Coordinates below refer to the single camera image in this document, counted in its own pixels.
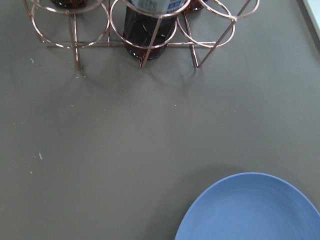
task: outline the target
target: wire rack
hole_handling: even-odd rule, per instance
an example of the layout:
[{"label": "wire rack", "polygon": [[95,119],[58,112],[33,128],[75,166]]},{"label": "wire rack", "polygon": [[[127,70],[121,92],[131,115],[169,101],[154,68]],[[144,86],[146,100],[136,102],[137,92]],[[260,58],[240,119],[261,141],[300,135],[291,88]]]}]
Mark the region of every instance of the wire rack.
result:
[{"label": "wire rack", "polygon": [[[239,20],[245,19],[251,16],[254,12],[256,12],[260,3],[260,0],[247,0],[242,6],[242,8],[237,12],[237,14],[232,15],[229,9],[222,2],[218,0],[209,0],[209,1],[213,1],[213,3],[218,5],[223,10],[223,12],[220,12],[215,8],[212,8],[206,2],[204,2],[204,0],[199,0],[199,2],[203,5],[204,9],[207,9],[212,14],[220,16],[221,18],[229,20],[230,23],[228,27],[225,29],[225,31],[223,32],[223,34],[216,41],[198,41],[192,37],[192,31],[190,27],[190,21],[188,19],[188,14],[184,12],[184,10],[186,9],[186,7],[188,6],[191,0],[185,0],[184,5],[180,9],[178,9],[175,12],[167,13],[167,14],[152,14],[152,13],[144,12],[139,8],[136,8],[131,3],[129,3],[128,0],[92,0],[92,1],[89,1],[89,4],[87,6],[83,8],[78,8],[78,9],[57,8],[53,4],[50,4],[49,0],[22,0],[22,1],[24,3],[24,6],[32,22],[32,25],[35,29],[35,32],[39,41],[46,45],[72,49],[74,65],[77,70],[80,70],[82,67],[81,60],[80,60],[80,49],[90,48],[93,46],[116,47],[116,46],[122,46],[124,45],[124,43],[127,43],[139,49],[146,50],[145,57],[139,60],[139,66],[141,68],[144,68],[146,66],[151,50],[160,48],[164,45],[167,45],[168,47],[189,48],[194,67],[200,68],[216,48],[223,47],[231,41],[231,39],[235,35],[236,23]],[[245,9],[248,7],[251,1],[254,2],[253,9],[251,9],[248,13],[244,14]],[[131,8],[132,10],[140,14],[157,19],[149,45],[143,46],[143,45],[134,44],[133,42],[123,37],[123,35],[116,28],[116,25],[114,23],[113,13],[116,5],[119,2],[123,2],[124,4],[126,4],[127,7]],[[79,41],[77,16],[79,14],[88,13],[97,8],[102,8],[105,13],[105,27],[103,32],[94,40]],[[43,32],[40,31],[36,22],[36,11],[38,9],[46,10],[56,14],[65,15],[70,41],[68,42],[53,41],[52,39],[47,37],[45,34],[43,34]],[[177,16],[177,19],[176,19],[174,30],[171,36],[162,44],[154,45],[155,38],[158,33],[162,20],[165,18],[173,17],[173,16]],[[184,35],[185,41],[173,41],[173,37],[175,36],[178,29]],[[111,39],[112,31],[114,31],[114,33],[120,38],[120,40]],[[199,57],[197,56],[196,47],[208,49],[208,52],[203,59],[199,59]]]}]

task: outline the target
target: white label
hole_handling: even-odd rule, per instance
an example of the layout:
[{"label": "white label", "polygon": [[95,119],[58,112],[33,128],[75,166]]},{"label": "white label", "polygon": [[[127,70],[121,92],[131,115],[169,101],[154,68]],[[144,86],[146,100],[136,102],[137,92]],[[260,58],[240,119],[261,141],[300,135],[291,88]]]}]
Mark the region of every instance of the white label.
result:
[{"label": "white label", "polygon": [[132,4],[151,14],[170,14],[177,11],[185,0],[132,0]]}]

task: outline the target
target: dark liquid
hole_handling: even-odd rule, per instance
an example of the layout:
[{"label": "dark liquid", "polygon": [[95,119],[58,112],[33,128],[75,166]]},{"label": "dark liquid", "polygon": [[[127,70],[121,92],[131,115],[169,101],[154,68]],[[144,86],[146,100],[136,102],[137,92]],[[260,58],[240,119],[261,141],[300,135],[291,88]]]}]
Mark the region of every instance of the dark liquid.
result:
[{"label": "dark liquid", "polygon": [[56,6],[65,9],[79,9],[87,5],[88,0],[50,0]]},{"label": "dark liquid", "polygon": [[[153,45],[163,44],[174,31],[177,17],[164,18],[161,21],[158,33]],[[135,12],[131,8],[126,8],[123,37],[131,43],[147,47],[150,42],[158,19]],[[136,58],[144,60],[147,49],[124,44],[126,50]],[[166,49],[167,45],[151,49],[148,60],[158,58]]]},{"label": "dark liquid", "polygon": [[203,9],[204,6],[201,4],[199,0],[191,0],[189,5],[186,7],[184,10],[186,13],[191,13],[191,12],[197,12],[201,9]]}]

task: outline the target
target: blue bowl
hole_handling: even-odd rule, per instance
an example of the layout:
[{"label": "blue bowl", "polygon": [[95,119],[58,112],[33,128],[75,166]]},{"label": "blue bowl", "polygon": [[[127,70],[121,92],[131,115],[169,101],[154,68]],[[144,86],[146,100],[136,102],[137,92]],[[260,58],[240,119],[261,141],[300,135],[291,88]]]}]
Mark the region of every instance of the blue bowl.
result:
[{"label": "blue bowl", "polygon": [[264,173],[226,177],[185,214],[175,240],[320,240],[320,214],[298,189]]}]

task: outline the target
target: bottle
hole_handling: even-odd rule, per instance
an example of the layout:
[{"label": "bottle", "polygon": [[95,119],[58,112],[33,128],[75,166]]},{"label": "bottle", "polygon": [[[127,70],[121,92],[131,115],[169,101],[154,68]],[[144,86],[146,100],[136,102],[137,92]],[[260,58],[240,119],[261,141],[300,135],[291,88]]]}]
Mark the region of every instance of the bottle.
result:
[{"label": "bottle", "polygon": [[65,9],[79,9],[87,5],[89,0],[50,0],[56,6]]},{"label": "bottle", "polygon": [[191,0],[189,5],[185,8],[185,13],[194,13],[198,12],[201,9],[203,9],[204,6],[201,4],[199,0]]},{"label": "bottle", "polygon": [[[154,14],[172,13],[184,4],[184,0],[129,0],[135,7],[140,8],[142,11]],[[161,20],[161,24],[153,45],[163,44],[172,35],[176,24],[177,16],[166,17]],[[150,42],[158,19],[150,16],[143,15],[132,10],[127,6],[123,37],[131,43],[139,46],[147,47]],[[144,60],[147,54],[147,49],[134,47],[128,43],[124,44],[126,50],[132,56],[140,60]],[[153,48],[150,51],[147,60],[153,60],[161,56],[165,51],[167,45]]]}]

